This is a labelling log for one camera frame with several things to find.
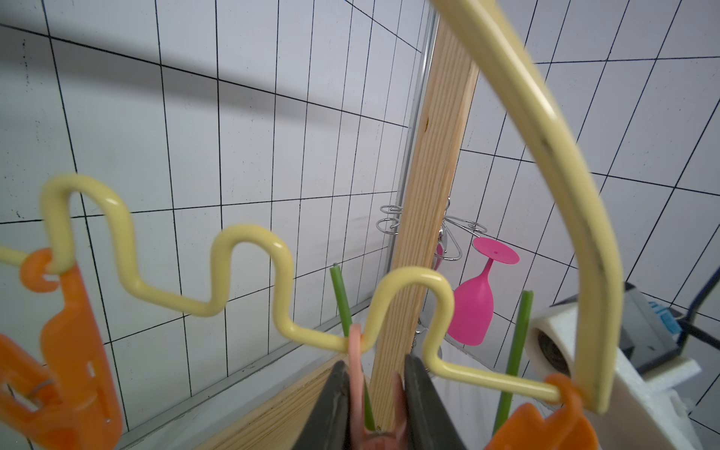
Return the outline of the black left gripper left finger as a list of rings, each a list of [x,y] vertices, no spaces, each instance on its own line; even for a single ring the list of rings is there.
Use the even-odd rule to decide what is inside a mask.
[[[292,450],[350,449],[350,403],[348,365],[337,361]]]

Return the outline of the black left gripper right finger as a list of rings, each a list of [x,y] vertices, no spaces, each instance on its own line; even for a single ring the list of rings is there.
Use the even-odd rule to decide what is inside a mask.
[[[404,391],[410,449],[466,449],[424,363],[412,354],[405,356]]]

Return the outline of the white tulip flower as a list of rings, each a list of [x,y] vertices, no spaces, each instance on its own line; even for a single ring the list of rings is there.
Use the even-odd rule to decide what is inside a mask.
[[[351,309],[348,302],[348,296],[345,283],[342,276],[341,267],[333,264],[329,270],[331,281],[337,301],[337,310],[339,311],[340,323],[345,337],[349,337],[353,319]],[[371,397],[369,396],[368,386],[364,384],[364,406],[365,406],[365,426],[369,431],[377,431],[374,414],[371,408]]]

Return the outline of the orange end clothespin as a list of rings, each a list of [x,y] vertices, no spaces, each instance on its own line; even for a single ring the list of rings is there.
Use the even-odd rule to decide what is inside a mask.
[[[547,383],[560,390],[562,407],[547,418],[523,404],[493,435],[486,449],[598,449],[596,432],[583,412],[581,393],[570,378],[556,373]]]

